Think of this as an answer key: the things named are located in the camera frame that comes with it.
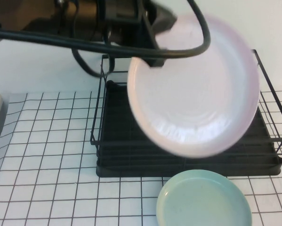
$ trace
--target plate rim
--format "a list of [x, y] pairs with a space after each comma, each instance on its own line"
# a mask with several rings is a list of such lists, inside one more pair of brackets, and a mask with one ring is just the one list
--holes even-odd
[[[225, 142], [218, 143], [219, 148], [216, 148], [214, 144], [211, 144], [210, 142], [207, 143], [207, 145], [202, 144], [200, 148], [198, 145], [186, 145], [179, 142], [174, 142], [171, 140], [166, 139], [165, 136], [162, 136], [157, 131], [153, 129], [150, 122], [147, 120], [146, 116], [142, 112], [141, 106], [138, 104], [137, 100], [137, 93], [135, 92], [135, 80], [136, 80], [136, 69], [140, 62], [143, 60], [137, 57], [133, 57], [130, 63], [129, 67], [129, 73], [128, 73], [128, 82], [127, 82], [127, 91], [128, 91], [128, 97], [129, 97], [129, 105], [132, 110], [132, 113], [142, 129], [142, 131], [147, 135], [147, 137], [150, 138], [155, 144], [157, 144], [162, 149], [183, 157], [191, 157], [191, 158], [203, 158], [203, 157], [209, 157], [216, 154], [219, 154], [231, 146], [233, 146], [247, 131], [249, 126], [252, 123], [252, 120], [255, 116], [255, 113], [257, 111], [258, 107], [258, 101], [259, 101], [259, 93], [260, 93], [260, 85], [259, 85], [259, 73], [258, 69], [256, 67], [256, 64], [253, 60], [253, 55], [248, 47], [247, 43], [243, 40], [243, 38], [229, 25], [224, 23], [223, 21], [217, 19], [213, 16], [205, 16], [207, 19], [207, 22], [212, 21], [213, 23], [217, 23], [219, 27], [223, 30], [225, 30], [228, 34], [230, 34], [230, 39], [235, 44], [235, 49], [242, 49], [242, 52], [240, 55], [242, 56], [242, 60], [248, 64], [247, 71], [249, 72], [248, 75], [248, 81], [249, 82], [249, 90], [252, 90], [251, 98], [249, 98], [249, 104], [247, 106], [247, 110], [244, 111], [244, 114], [240, 118], [242, 123], [236, 126], [235, 133], [231, 134], [232, 136], [230, 139], [227, 139]], [[194, 19], [194, 15], [183, 15], [179, 16], [179, 19]]]
[[204, 170], [204, 169], [191, 169], [191, 170], [186, 170], [183, 172], [180, 172], [176, 175], [174, 175], [172, 178], [170, 178], [163, 186], [163, 188], [161, 189], [159, 196], [157, 198], [157, 203], [156, 203], [156, 218], [158, 221], [158, 226], [165, 226], [161, 223], [161, 209], [163, 206], [161, 205], [161, 202], [165, 199], [165, 193], [167, 192], [167, 188], [169, 186], [173, 185], [173, 181], [175, 181], [177, 178], [182, 177], [180, 181], [186, 180], [186, 179], [194, 179], [194, 178], [203, 178], [203, 179], [209, 179], [211, 181], [214, 181], [216, 183], [220, 183], [222, 186], [227, 187], [227, 185], [230, 185], [231, 187], [234, 188], [234, 193], [236, 193], [237, 195], [239, 195], [243, 200], [245, 205], [243, 206], [245, 209], [245, 212], [249, 215], [250, 218], [250, 222], [251, 224], [248, 226], [252, 225], [252, 212], [250, 209], [250, 205], [245, 197], [245, 195], [242, 193], [242, 191], [232, 182], [230, 181], [228, 178], [215, 173], [213, 171], [209, 171], [209, 170]]

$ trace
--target green saucer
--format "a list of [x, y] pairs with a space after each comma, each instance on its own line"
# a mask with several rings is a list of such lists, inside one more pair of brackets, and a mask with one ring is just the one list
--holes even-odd
[[189, 170], [172, 177], [156, 206], [159, 226], [251, 226], [250, 207], [224, 176]]

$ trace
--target white wall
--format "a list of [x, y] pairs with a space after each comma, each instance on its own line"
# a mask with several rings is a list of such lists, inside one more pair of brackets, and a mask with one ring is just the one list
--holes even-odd
[[[177, 14], [191, 12], [186, 0], [158, 0]], [[282, 0], [197, 0], [201, 9], [232, 25], [258, 50], [274, 84], [282, 84]], [[100, 56], [83, 54], [99, 70]], [[118, 64], [126, 69], [128, 62]], [[97, 89], [69, 49], [2, 41], [0, 93]]]

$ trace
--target white plate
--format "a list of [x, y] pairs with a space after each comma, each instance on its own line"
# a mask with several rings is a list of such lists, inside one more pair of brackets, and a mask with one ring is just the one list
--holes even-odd
[[[133, 58], [128, 74], [132, 112], [143, 132], [181, 156], [207, 157], [235, 144], [255, 115], [259, 75], [251, 50], [229, 26], [206, 16], [211, 46], [195, 57], [166, 60], [150, 68]], [[197, 19], [181, 16], [156, 37], [160, 48], [202, 44]]]

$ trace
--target black dish rack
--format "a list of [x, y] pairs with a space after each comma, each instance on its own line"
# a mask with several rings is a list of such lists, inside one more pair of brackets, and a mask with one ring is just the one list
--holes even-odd
[[[255, 50], [265, 80], [282, 114], [282, 105]], [[270, 114], [263, 93], [260, 104], [274, 131], [268, 133], [261, 110], [246, 134], [225, 152], [203, 159], [174, 156], [151, 142], [135, 121], [124, 82], [99, 81], [95, 116], [91, 129], [91, 144], [97, 148], [99, 177], [172, 177], [185, 170], [210, 170], [224, 176], [278, 175], [282, 166], [282, 136]]]

